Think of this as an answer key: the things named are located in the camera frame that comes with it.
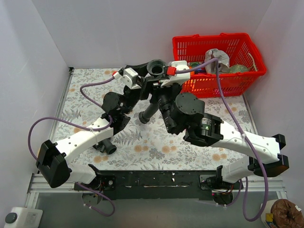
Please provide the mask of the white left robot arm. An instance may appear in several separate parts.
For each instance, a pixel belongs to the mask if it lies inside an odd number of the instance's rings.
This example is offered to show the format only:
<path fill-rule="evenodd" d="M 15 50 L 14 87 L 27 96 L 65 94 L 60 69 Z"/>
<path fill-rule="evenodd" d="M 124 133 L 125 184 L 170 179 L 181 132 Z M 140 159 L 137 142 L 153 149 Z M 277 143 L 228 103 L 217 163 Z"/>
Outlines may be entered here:
<path fill-rule="evenodd" d="M 65 139 L 57 142 L 47 140 L 42 143 L 36 157 L 36 167 L 51 188 L 57 188 L 67 181 L 84 183 L 91 190 L 100 187 L 101 178 L 93 166 L 72 165 L 72 161 L 90 147 L 105 147 L 112 136 L 128 125 L 128 114 L 140 100 L 143 88 L 141 80 L 148 73 L 149 63 L 126 65 L 105 81 L 80 87 L 81 94 L 102 108 L 103 114 L 89 126 L 78 126 L 80 131 Z M 84 88 L 105 85 L 114 80 L 121 80 L 124 83 L 123 94 L 109 92 L 104 96 L 102 104 L 84 93 Z"/>

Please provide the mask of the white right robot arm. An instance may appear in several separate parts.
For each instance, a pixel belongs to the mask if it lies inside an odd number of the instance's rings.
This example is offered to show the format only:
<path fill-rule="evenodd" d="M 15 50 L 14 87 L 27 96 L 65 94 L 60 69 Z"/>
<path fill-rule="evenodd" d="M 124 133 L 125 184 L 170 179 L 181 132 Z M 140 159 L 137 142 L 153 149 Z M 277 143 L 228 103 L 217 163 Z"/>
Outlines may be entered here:
<path fill-rule="evenodd" d="M 256 175 L 276 177 L 289 168 L 288 157 L 280 153 L 285 137 L 277 134 L 263 137 L 243 131 L 236 123 L 232 126 L 220 117 L 205 113 L 205 103 L 192 93 L 182 93 L 180 82 L 167 77 L 160 80 L 152 76 L 144 79 L 141 99 L 152 95 L 149 107 L 139 114 L 142 123 L 160 110 L 167 132 L 178 135 L 199 147 L 225 148 L 245 157 L 226 166 L 217 167 L 216 174 L 203 184 L 211 189 L 225 189 L 239 179 Z"/>

